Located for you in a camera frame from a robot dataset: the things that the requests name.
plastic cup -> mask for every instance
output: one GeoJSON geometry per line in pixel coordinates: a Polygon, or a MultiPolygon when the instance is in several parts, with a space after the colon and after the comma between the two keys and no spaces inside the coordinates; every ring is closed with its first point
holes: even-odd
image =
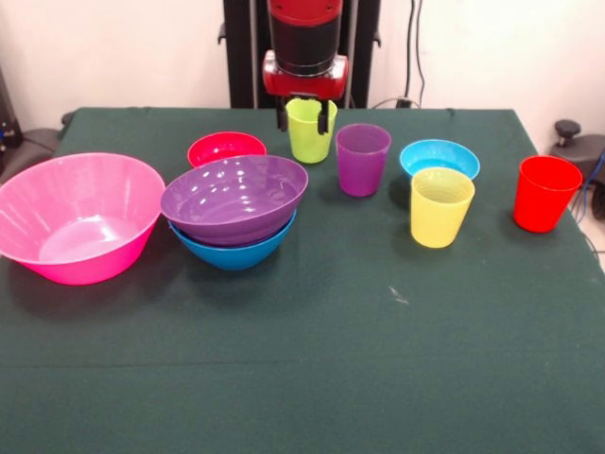
{"type": "Polygon", "coordinates": [[[350,196],[367,197],[380,186],[390,134],[379,126],[357,123],[337,134],[338,182],[350,196]]]}
{"type": "Polygon", "coordinates": [[[316,164],[327,158],[337,119],[337,105],[329,101],[329,131],[325,134],[318,132],[318,116],[321,111],[319,101],[294,98],[285,105],[285,109],[290,146],[296,160],[305,164],[316,164]]]}
{"type": "Polygon", "coordinates": [[[475,195],[473,181],[445,167],[420,170],[412,178],[411,233],[427,248],[445,248],[458,235],[475,195]]]}
{"type": "Polygon", "coordinates": [[[582,184],[582,173],[555,156],[532,156],[519,166],[514,220],[536,234],[557,227],[567,204],[582,184]]]}

pink bowl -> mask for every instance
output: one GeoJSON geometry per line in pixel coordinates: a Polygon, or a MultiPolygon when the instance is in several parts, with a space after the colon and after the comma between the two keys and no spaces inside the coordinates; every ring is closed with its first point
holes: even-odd
{"type": "Polygon", "coordinates": [[[56,158],[0,186],[0,254],[67,285],[104,281],[141,255],[162,177],[112,153],[56,158]]]}
{"type": "Polygon", "coordinates": [[[191,166],[199,167],[219,159],[250,154],[267,154],[267,148],[253,135],[224,131],[195,141],[187,151],[187,160],[191,166]]]}

blue bowl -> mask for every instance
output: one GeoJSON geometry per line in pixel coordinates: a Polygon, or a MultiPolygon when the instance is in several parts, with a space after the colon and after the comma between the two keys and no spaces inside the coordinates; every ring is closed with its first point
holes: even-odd
{"type": "Polygon", "coordinates": [[[472,180],[481,168],[479,160],[468,148],[438,139],[409,144],[399,155],[399,163],[410,177],[425,168],[447,167],[465,174],[472,180]]]}
{"type": "Polygon", "coordinates": [[[252,268],[269,257],[284,241],[295,217],[296,211],[290,221],[270,238],[239,248],[218,248],[198,243],[184,235],[172,222],[169,221],[168,224],[182,244],[204,262],[225,271],[241,271],[252,268]]]}

red bowl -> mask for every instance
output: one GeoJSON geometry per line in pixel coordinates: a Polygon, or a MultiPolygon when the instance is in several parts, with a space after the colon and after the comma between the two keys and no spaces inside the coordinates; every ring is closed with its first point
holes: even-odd
{"type": "Polygon", "coordinates": [[[219,159],[251,154],[265,155],[267,147],[253,135],[224,131],[195,141],[187,151],[187,160],[192,167],[199,167],[219,159]]]}

plastic bowl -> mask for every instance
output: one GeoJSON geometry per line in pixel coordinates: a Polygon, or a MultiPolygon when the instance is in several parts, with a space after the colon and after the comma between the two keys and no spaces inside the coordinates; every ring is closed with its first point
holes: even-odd
{"type": "Polygon", "coordinates": [[[479,160],[468,148],[439,139],[409,144],[402,150],[399,163],[410,178],[425,168],[446,167],[457,170],[472,180],[481,168],[479,160]]]}
{"type": "Polygon", "coordinates": [[[162,212],[204,244],[252,243],[292,218],[308,183],[306,170],[286,158],[228,158],[189,170],[169,184],[162,212]]]}
{"type": "Polygon", "coordinates": [[[187,160],[191,166],[199,167],[220,159],[254,154],[267,154],[263,142],[244,132],[224,131],[195,141],[187,151],[187,160]]]}
{"type": "Polygon", "coordinates": [[[158,172],[119,154],[38,164],[0,187],[0,254],[61,284],[110,279],[143,251],[163,191],[158,172]]]}
{"type": "Polygon", "coordinates": [[[181,232],[172,222],[168,222],[172,231],[185,247],[204,262],[225,271],[242,271],[258,265],[275,251],[292,227],[296,211],[289,223],[272,237],[250,246],[241,248],[218,248],[198,243],[181,232]]]}

